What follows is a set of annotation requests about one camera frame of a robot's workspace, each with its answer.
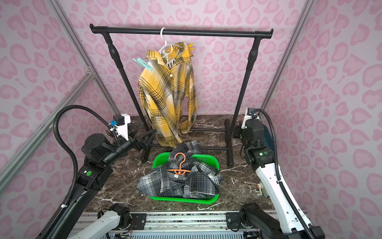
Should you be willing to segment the orange plastic hanger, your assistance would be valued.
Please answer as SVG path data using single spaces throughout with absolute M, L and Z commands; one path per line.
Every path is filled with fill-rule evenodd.
M 187 169 L 183 169 L 183 168 L 182 168 L 183 163 L 184 163 L 184 162 L 186 161 L 186 159 L 187 159 L 186 156 L 185 156 L 185 154 L 179 152 L 179 153 L 177 153 L 177 154 L 174 156 L 174 159 L 176 159 L 176 157 L 177 157 L 178 155 L 181 155 L 181 156 L 183 157 L 183 160 L 180 162 L 179 167 L 178 167 L 178 168 L 175 168 L 175 169 L 168 169 L 168 172 L 172 172 L 172 173 L 174 173 L 174 174 L 176 174 L 176 175 L 179 175 L 179 176 L 181 176 L 181 175 L 185 175 L 186 173 L 191 172 L 190 170 L 187 170 Z

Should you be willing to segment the grey plaid shirt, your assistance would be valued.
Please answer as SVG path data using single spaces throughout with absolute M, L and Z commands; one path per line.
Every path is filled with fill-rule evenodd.
M 179 152 L 184 153 L 187 158 L 182 168 L 191 171 L 181 176 L 168 172 L 168 169 L 178 168 L 183 160 L 181 155 L 174 159 Z M 204 199 L 219 194 L 223 176 L 215 167 L 192 158 L 194 154 L 202 154 L 196 140 L 179 144 L 170 152 L 167 163 L 151 169 L 138 179 L 136 189 L 151 197 Z

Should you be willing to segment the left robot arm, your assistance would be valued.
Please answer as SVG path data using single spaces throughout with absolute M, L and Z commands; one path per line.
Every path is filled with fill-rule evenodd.
M 94 133 L 87 137 L 81 148 L 85 155 L 82 167 L 78 165 L 74 152 L 63 141 L 59 131 L 61 117 L 67 111 L 74 109 L 92 114 L 109 129 L 114 138 L 114 142 L 111 143 L 103 133 Z M 132 123 L 127 114 L 116 115 L 113 121 L 107 122 L 95 111 L 82 105 L 66 106 L 56 114 L 53 121 L 53 134 L 59 145 L 69 154 L 74 175 L 63 202 L 37 238 L 64 239 L 69 236 L 83 211 L 111 176 L 114 163 L 132 149 L 149 150 L 156 130 L 152 129 L 138 135 L 142 126 L 142 123 Z

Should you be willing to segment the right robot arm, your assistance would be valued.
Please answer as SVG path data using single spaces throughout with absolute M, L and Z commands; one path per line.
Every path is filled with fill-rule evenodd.
M 263 109 L 248 108 L 235 134 L 242 141 L 244 158 L 260 179 L 259 192 L 271 199 L 278 218 L 256 203 L 241 207 L 239 223 L 256 227 L 261 238 L 324 239 L 320 226 L 312 224 L 289 189 L 278 161 L 276 133 Z

